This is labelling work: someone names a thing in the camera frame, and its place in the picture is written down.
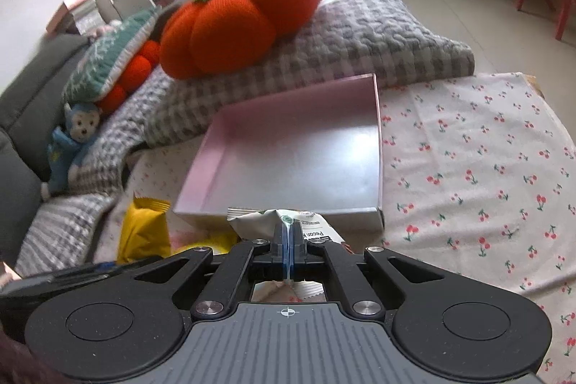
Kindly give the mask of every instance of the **stuffed toy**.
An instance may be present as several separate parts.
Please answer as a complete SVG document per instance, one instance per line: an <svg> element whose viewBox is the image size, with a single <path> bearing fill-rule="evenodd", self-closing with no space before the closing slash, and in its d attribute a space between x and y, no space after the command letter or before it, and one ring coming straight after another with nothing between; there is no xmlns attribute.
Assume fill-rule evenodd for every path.
<svg viewBox="0 0 576 384"><path fill-rule="evenodd" d="M195 0L168 20L160 40L167 75L227 73L260 60L277 37L296 33L321 0Z"/></svg>
<svg viewBox="0 0 576 384"><path fill-rule="evenodd" d="M72 108L66 103L64 116L66 131L58 126L52 132L51 144L48 144L51 174L50 180L42 183L41 195L44 201L64 192L76 179L100 123L100 111L93 103L78 103Z"/></svg>
<svg viewBox="0 0 576 384"><path fill-rule="evenodd" d="M110 92L96 102L103 115L111 115L120 108L128 95L134 93L146 81L159 62L160 44L152 40L146 41L128 63Z"/></svg>

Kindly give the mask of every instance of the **gray and white quilt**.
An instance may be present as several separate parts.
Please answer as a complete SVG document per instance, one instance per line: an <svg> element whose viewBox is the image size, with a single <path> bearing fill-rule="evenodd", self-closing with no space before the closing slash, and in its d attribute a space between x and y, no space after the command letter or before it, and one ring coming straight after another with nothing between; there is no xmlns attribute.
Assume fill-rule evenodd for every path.
<svg viewBox="0 0 576 384"><path fill-rule="evenodd" d="M131 149L203 134L223 105L365 73L391 87L473 71L469 46L425 28L401 0L323 0L297 35L233 74L175 81L158 67L103 125L70 195L42 204L16 271L28 276L84 262L99 220L123 191Z"/></svg>

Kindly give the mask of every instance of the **tile floor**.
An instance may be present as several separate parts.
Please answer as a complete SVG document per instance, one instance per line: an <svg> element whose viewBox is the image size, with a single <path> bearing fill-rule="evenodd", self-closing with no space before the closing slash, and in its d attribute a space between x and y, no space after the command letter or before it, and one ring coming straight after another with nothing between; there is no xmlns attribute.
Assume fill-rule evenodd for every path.
<svg viewBox="0 0 576 384"><path fill-rule="evenodd" d="M403 0L431 30L469 44L476 74L523 72L537 77L548 104L576 140L576 8L562 41L543 0Z"/></svg>

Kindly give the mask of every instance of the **open box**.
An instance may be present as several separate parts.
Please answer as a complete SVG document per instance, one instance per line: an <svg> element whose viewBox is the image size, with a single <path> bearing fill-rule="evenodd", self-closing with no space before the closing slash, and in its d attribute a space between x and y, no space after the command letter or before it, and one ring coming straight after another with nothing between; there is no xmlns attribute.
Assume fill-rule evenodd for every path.
<svg viewBox="0 0 576 384"><path fill-rule="evenodd" d="M174 212L198 227L229 229L228 207L311 211L352 247L350 236L359 231L377 239L383 231L379 122L371 74L224 106Z"/></svg>

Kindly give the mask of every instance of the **white fabric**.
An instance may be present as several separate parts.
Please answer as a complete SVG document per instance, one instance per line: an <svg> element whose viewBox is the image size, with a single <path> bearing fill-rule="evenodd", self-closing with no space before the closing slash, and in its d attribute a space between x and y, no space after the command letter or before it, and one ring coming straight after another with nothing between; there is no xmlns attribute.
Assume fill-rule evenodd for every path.
<svg viewBox="0 0 576 384"><path fill-rule="evenodd" d="M542 306L554 335L539 375L574 380L576 149L565 128L522 74L382 90L380 105L382 243ZM198 144L145 153L96 260L115 258L133 192L175 202ZM168 225L175 246L206 236L171 212ZM270 287L270 301L299 301L287 286Z"/></svg>

